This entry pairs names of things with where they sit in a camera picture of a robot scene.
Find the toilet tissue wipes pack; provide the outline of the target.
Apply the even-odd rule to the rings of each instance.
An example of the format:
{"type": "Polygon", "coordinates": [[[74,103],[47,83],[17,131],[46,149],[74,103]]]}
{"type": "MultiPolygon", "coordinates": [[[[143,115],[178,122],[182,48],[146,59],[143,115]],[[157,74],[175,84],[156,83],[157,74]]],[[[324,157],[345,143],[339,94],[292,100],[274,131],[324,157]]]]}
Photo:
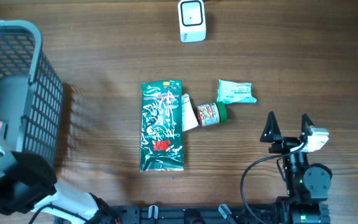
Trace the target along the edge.
{"type": "Polygon", "coordinates": [[[252,96],[251,83],[236,83],[219,80],[218,97],[216,101],[222,101],[224,104],[256,103],[257,99],[252,96]]]}

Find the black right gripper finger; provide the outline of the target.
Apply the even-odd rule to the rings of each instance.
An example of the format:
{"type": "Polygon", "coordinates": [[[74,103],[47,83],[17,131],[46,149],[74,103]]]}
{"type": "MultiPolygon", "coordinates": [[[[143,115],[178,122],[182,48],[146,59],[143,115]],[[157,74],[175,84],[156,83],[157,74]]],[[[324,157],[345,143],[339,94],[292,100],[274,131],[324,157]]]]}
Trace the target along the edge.
{"type": "Polygon", "coordinates": [[[313,122],[310,117],[305,113],[301,117],[301,134],[303,136],[312,135],[311,128],[313,128],[313,122]]]}
{"type": "Polygon", "coordinates": [[[275,113],[271,111],[267,116],[267,122],[260,137],[260,142],[277,142],[281,140],[282,134],[275,113]]]}

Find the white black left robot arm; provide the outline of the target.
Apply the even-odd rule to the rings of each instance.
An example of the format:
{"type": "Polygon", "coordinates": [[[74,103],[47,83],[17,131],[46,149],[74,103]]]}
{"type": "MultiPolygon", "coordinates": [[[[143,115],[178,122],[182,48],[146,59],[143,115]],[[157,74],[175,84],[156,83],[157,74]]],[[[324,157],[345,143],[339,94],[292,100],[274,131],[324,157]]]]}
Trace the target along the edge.
{"type": "Polygon", "coordinates": [[[119,223],[103,199],[57,179],[53,166],[63,100],[63,86],[50,70],[0,81],[0,213],[119,223]]]}

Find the green lid Knorr jar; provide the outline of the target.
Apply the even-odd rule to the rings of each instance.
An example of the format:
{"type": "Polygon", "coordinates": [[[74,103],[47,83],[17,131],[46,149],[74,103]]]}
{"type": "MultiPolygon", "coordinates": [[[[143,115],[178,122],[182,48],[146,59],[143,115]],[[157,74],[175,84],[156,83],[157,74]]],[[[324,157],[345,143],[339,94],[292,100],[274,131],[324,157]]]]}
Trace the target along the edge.
{"type": "Polygon", "coordinates": [[[200,126],[225,123],[228,120],[226,106],[222,101],[198,106],[197,117],[200,126]]]}

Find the green gloves package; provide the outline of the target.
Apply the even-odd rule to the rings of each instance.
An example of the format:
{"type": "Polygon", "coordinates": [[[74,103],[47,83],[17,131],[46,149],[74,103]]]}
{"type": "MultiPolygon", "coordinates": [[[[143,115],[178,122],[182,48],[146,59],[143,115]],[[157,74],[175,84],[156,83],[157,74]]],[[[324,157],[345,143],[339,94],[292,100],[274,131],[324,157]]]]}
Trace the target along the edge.
{"type": "Polygon", "coordinates": [[[183,170],[181,80],[143,83],[141,89],[140,171],[183,170]]]}

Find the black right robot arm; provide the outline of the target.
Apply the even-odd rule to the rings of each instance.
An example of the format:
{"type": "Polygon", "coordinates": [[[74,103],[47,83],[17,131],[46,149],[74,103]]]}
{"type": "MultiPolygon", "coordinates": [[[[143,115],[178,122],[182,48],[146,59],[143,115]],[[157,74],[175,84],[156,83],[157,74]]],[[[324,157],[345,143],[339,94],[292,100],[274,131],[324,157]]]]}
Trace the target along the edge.
{"type": "Polygon", "coordinates": [[[270,143],[268,152],[279,155],[279,172],[286,188],[286,197],[277,197],[272,206],[270,223],[329,223],[328,190],[333,177],[325,165],[308,162],[307,155],[323,148],[329,140],[326,128],[317,127],[307,114],[302,115],[301,134],[284,137],[274,112],[267,123],[260,142],[270,143]]]}

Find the white small packet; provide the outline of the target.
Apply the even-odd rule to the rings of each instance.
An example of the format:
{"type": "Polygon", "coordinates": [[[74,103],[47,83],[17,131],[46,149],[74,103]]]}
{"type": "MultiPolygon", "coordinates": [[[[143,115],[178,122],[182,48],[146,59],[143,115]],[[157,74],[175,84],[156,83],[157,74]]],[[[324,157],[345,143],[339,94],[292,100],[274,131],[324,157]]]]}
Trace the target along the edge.
{"type": "Polygon", "coordinates": [[[190,97],[187,93],[181,97],[181,108],[182,108],[182,131],[188,131],[190,129],[199,126],[198,120],[193,111],[190,97]]]}

